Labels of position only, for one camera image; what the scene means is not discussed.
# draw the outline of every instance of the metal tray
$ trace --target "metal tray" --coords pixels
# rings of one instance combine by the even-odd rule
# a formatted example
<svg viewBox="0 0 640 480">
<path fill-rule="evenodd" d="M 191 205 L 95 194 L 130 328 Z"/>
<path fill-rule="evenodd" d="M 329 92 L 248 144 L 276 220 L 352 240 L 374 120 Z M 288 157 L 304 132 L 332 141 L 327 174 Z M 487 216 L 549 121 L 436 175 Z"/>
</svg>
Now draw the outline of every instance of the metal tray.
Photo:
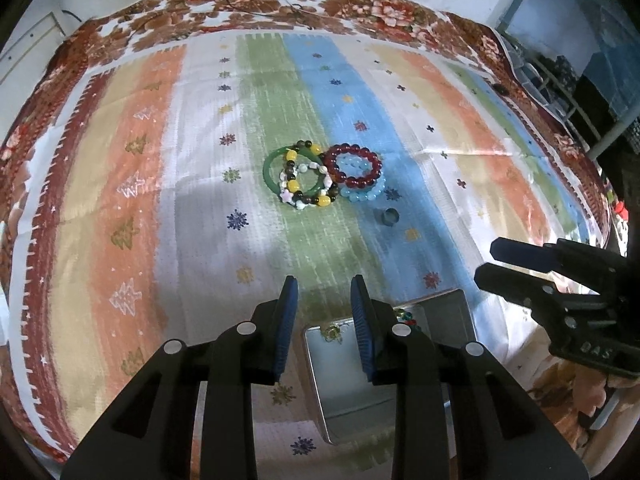
<svg viewBox="0 0 640 480">
<path fill-rule="evenodd" d="M 400 304 L 417 325 L 437 343 L 461 347 L 476 340 L 471 313 L 462 290 L 455 289 Z M 321 414 L 322 436 L 330 444 L 393 430 L 396 423 L 396 387 L 373 386 L 362 371 L 353 318 L 305 330 L 306 358 Z M 448 392 L 443 397 L 449 428 L 449 451 L 455 455 Z"/>
</svg>

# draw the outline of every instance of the floral bedspread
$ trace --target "floral bedspread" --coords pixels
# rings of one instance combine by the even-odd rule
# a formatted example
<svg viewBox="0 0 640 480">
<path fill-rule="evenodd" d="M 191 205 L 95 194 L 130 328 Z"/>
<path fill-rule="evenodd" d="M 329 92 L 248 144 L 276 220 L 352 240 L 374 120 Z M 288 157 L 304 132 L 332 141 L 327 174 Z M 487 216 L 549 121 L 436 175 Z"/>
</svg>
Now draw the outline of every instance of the floral bedspread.
<svg viewBox="0 0 640 480">
<path fill-rule="evenodd" d="M 262 162 L 299 139 L 379 153 L 385 193 L 281 204 Z M 496 34 L 405 0 L 142 0 L 91 20 L 0 159 L 0 392 L 61 461 L 162 341 L 215 338 L 287 274 L 299 328 L 348 314 L 354 269 L 394 304 L 462 288 L 480 340 L 521 362 L 535 323 L 472 282 L 490 242 L 603 246 L 609 232 L 595 168 Z M 382 206 L 401 213 L 393 231 Z M 294 343 L 282 383 L 254 390 L 258 470 L 387 474 L 392 436 L 322 442 L 303 360 Z"/>
</svg>

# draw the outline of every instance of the blue stripe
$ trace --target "blue stripe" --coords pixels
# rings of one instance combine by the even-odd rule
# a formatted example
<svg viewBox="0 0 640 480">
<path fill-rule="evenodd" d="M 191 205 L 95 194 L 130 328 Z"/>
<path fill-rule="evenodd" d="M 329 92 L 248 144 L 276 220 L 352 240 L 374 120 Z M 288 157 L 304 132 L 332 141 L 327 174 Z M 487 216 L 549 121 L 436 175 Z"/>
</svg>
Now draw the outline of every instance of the blue stripe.
<svg viewBox="0 0 640 480">
<path fill-rule="evenodd" d="M 467 70 L 466 72 L 467 75 L 475 83 L 476 87 L 489 97 L 490 101 L 495 105 L 495 107 L 497 107 L 500 113 L 511 123 L 511 126 L 513 127 L 514 131 L 516 131 L 518 136 L 522 140 L 527 142 L 529 151 L 536 159 L 540 171 L 542 173 L 546 173 L 551 178 L 552 182 L 556 185 L 556 189 L 560 192 L 565 209 L 568 211 L 569 215 L 574 219 L 576 225 L 578 226 L 580 241 L 588 243 L 589 229 L 584 219 L 584 215 L 582 214 L 580 204 L 578 203 L 577 198 L 572 193 L 569 193 L 564 183 L 562 183 L 562 181 L 558 177 L 556 170 L 551 167 L 551 163 L 549 163 L 549 160 L 546 157 L 545 153 L 542 151 L 542 148 L 540 148 L 535 140 L 531 139 L 530 133 L 527 131 L 524 124 L 522 124 L 520 118 L 518 118 L 513 113 L 513 111 L 504 103 L 504 101 L 498 97 L 494 89 L 492 89 L 489 84 L 478 74 L 472 72 L 471 70 Z"/>
<path fill-rule="evenodd" d="M 383 105 L 329 38 L 294 34 L 283 37 L 330 142 L 367 146 L 381 155 L 386 189 L 395 189 L 401 195 L 396 202 L 382 194 L 372 202 L 353 204 L 362 237 L 382 264 L 392 299 L 407 301 L 424 296 L 430 291 L 424 276 L 437 272 L 441 279 L 438 290 L 462 288 L 473 311 L 482 294 L 465 268 L 418 164 L 404 149 Z M 345 102 L 345 95 L 353 102 Z M 367 130 L 357 131 L 357 121 L 365 123 Z M 400 213 L 400 221 L 393 227 L 379 221 L 382 210 L 388 207 Z M 405 231 L 411 228 L 419 232 L 420 238 L 410 242 Z M 481 312 L 475 314 L 483 317 Z M 476 319 L 477 324 L 484 324 L 483 321 Z"/>
</svg>

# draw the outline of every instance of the green jade bangle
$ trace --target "green jade bangle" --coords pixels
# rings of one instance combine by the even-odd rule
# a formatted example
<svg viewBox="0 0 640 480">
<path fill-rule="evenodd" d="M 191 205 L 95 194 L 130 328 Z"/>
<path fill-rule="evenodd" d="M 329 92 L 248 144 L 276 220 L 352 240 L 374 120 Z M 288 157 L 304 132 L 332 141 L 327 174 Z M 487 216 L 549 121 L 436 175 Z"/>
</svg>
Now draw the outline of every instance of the green jade bangle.
<svg viewBox="0 0 640 480">
<path fill-rule="evenodd" d="M 264 179 L 264 183 L 277 196 L 280 196 L 280 193 L 282 192 L 282 190 L 280 189 L 279 184 L 276 184 L 271 178 L 271 163 L 276 159 L 276 157 L 285 155 L 285 153 L 287 153 L 290 149 L 291 149 L 290 146 L 286 146 L 284 148 L 280 148 L 274 152 L 271 152 L 269 156 L 264 160 L 264 164 L 262 165 L 262 178 Z M 324 164 L 322 163 L 322 160 L 320 160 L 320 158 L 317 155 L 314 155 L 313 153 L 311 153 L 311 150 L 309 150 L 308 148 L 299 148 L 297 151 L 299 155 L 306 156 L 306 158 L 308 158 L 311 162 L 317 163 L 318 166 L 324 166 Z M 324 187 L 323 181 L 324 181 L 324 175 L 320 174 L 316 185 L 313 186 L 309 191 L 306 191 L 305 193 L 309 195 L 316 194 L 318 191 L 323 189 Z"/>
</svg>

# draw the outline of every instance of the green stripe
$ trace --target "green stripe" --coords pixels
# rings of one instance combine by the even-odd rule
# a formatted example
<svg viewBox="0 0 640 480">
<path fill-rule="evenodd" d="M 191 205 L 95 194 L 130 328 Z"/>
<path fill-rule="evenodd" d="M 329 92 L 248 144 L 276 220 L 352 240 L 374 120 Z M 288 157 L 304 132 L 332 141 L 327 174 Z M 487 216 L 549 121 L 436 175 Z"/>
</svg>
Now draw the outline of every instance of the green stripe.
<svg viewBox="0 0 640 480">
<path fill-rule="evenodd" d="M 526 165 L 531 170 L 533 175 L 533 182 L 540 188 L 546 200 L 554 208 L 556 216 L 564 230 L 565 235 L 577 232 L 578 225 L 575 220 L 566 210 L 564 201 L 554 185 L 553 181 L 549 179 L 545 171 L 542 171 L 539 165 L 536 163 L 536 155 L 529 149 L 528 144 L 518 135 L 513 124 L 498 110 L 496 105 L 489 99 L 489 96 L 482 91 L 481 88 L 471 79 L 469 74 L 464 70 L 456 70 L 452 68 L 453 72 L 458 76 L 460 81 L 469 89 L 476 92 L 476 99 L 478 102 L 489 112 L 492 118 L 507 132 L 511 140 L 516 143 L 520 151 L 524 156 Z"/>
<path fill-rule="evenodd" d="M 282 38 L 273 34 L 242 36 L 237 48 L 242 118 L 254 168 L 261 168 L 273 150 L 300 139 L 311 139 L 326 148 L 328 139 L 313 98 L 298 77 Z M 364 244 L 351 203 L 337 200 L 325 208 L 297 211 L 281 204 L 266 185 L 260 186 L 258 193 L 260 200 L 278 203 L 284 225 L 281 242 L 289 257 L 287 272 L 298 279 L 298 312 L 306 323 L 351 316 L 350 281 L 354 274 L 365 277 L 372 298 L 384 299 L 380 263 Z"/>
</svg>

